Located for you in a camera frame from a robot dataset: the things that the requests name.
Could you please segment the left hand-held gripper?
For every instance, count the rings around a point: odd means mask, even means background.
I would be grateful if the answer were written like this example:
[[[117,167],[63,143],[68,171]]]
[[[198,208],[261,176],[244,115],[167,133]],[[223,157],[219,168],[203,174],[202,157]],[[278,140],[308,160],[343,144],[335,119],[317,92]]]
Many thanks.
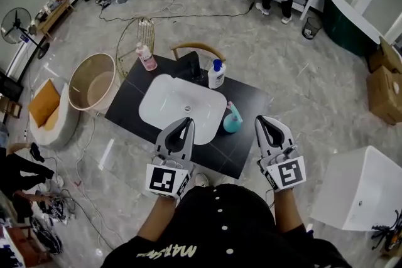
[[[191,161],[195,123],[184,117],[163,129],[155,143],[152,161],[146,167],[144,190],[158,196],[178,199],[192,178]]]

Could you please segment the person's left forearm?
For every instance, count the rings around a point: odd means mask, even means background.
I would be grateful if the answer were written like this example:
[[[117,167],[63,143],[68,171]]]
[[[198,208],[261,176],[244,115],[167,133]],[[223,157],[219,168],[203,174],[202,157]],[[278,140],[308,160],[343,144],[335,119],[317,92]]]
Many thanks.
[[[177,201],[174,198],[159,196],[147,219],[139,229],[138,236],[156,242],[172,220],[176,203]]]

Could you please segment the white blue pump bottle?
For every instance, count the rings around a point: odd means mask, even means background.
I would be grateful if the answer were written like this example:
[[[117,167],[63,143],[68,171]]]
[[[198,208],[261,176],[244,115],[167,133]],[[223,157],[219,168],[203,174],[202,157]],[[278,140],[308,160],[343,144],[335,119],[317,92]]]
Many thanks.
[[[224,83],[226,65],[220,59],[213,61],[213,66],[208,71],[208,86],[217,89]]]

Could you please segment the person's white shoe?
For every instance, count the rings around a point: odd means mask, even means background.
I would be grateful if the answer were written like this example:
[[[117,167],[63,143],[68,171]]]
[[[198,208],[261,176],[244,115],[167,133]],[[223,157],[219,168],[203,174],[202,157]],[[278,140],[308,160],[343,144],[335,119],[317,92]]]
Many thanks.
[[[209,180],[208,180],[208,178],[206,177],[205,174],[203,174],[203,173],[197,173],[196,174],[196,176],[195,176],[195,186],[205,188],[205,187],[208,187],[209,185],[210,185]]]

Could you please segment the black faucet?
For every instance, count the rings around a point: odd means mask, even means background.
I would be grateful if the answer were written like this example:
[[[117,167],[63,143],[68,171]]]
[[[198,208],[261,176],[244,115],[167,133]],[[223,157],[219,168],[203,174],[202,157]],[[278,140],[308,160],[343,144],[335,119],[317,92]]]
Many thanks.
[[[200,61],[197,54],[187,55],[185,64],[185,75],[187,79],[198,80],[202,78]]]

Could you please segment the white rectangular basin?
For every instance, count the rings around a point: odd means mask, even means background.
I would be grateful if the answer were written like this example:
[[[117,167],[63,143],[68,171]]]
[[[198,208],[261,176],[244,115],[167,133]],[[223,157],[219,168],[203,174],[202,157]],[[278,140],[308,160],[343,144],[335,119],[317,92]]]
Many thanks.
[[[402,167],[375,147],[330,157],[310,217],[341,230],[390,227],[402,212]]]

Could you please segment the person's black shirt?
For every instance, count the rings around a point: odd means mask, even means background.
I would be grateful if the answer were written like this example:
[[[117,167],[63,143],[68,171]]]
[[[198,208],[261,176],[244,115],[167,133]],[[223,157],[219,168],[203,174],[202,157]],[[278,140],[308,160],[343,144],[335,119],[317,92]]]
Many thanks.
[[[330,242],[303,225],[282,233],[274,206],[234,184],[194,186],[152,242],[138,234],[101,268],[352,268]]]

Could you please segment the white chair orange cushion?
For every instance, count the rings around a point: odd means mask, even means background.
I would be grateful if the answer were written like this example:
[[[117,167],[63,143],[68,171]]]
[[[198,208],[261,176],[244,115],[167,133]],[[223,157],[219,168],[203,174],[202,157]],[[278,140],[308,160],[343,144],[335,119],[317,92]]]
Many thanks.
[[[49,149],[59,150],[63,148],[73,136],[80,117],[80,112],[74,109],[68,99],[68,83],[63,78],[50,79],[60,94],[60,104],[46,123],[37,127],[30,115],[30,131],[37,145]],[[35,95],[44,86],[46,79],[35,91]]]

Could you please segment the black mesh trash bin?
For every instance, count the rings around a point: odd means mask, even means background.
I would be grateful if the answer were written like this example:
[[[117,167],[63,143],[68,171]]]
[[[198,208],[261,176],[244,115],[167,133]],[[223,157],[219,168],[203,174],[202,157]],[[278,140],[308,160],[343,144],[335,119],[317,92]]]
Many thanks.
[[[312,40],[321,29],[322,29],[321,19],[310,16],[305,21],[301,34],[304,38]]]

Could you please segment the cardboard box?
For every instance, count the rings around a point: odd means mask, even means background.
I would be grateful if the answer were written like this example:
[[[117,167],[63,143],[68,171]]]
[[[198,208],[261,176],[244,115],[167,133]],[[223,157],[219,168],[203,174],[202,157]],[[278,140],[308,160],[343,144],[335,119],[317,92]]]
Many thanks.
[[[368,69],[374,73],[378,68],[385,67],[392,73],[402,75],[402,56],[382,37],[376,52],[369,56]]]
[[[380,66],[367,77],[369,110],[385,123],[402,123],[402,75]]]

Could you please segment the green bathtub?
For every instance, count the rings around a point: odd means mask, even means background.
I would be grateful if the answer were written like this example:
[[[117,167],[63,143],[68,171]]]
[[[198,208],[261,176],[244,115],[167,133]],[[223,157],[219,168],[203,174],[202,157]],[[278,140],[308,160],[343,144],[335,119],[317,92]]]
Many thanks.
[[[379,48],[379,31],[345,0],[324,0],[322,25],[334,43],[356,56]]]

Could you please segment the black orange stand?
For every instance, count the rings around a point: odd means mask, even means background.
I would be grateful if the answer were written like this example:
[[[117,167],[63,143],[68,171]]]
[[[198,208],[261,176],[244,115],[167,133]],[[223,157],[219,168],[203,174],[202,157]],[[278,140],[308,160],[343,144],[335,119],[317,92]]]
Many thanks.
[[[396,214],[396,220],[391,226],[387,225],[373,225],[371,229],[375,233],[371,236],[371,239],[379,239],[377,244],[371,247],[371,250],[375,250],[384,242],[383,248],[386,252],[389,252],[402,243],[402,210],[399,212],[394,211]]]

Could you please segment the wooden bench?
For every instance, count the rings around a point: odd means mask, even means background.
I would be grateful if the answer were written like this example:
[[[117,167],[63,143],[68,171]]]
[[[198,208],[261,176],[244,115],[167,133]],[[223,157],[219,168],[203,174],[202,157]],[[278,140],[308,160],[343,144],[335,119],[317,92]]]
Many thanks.
[[[50,14],[44,12],[40,19],[35,20],[35,26],[37,30],[43,33],[48,39],[52,39],[50,30],[53,28],[61,15],[69,9],[73,11],[75,10],[74,7],[71,5],[70,0],[63,0],[61,2],[61,5],[59,5]]]

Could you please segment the black standing fan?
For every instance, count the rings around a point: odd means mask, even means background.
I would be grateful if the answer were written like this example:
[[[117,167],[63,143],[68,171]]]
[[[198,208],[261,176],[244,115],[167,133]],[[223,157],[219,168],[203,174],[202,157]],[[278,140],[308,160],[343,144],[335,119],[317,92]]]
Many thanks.
[[[38,51],[38,59],[42,59],[50,48],[49,42],[42,45],[37,43],[29,32],[31,27],[31,15],[25,8],[17,7],[10,10],[0,24],[0,32],[3,40],[11,45],[24,41],[32,42]]]

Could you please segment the pile of cabled equipment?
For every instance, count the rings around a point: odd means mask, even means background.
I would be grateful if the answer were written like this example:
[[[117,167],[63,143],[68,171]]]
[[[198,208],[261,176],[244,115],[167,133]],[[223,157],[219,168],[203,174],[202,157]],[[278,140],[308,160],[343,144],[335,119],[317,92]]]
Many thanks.
[[[40,211],[47,215],[50,220],[66,225],[69,220],[76,218],[76,205],[67,189],[64,188],[59,192],[51,193],[50,199],[50,204],[44,201],[38,203]]]

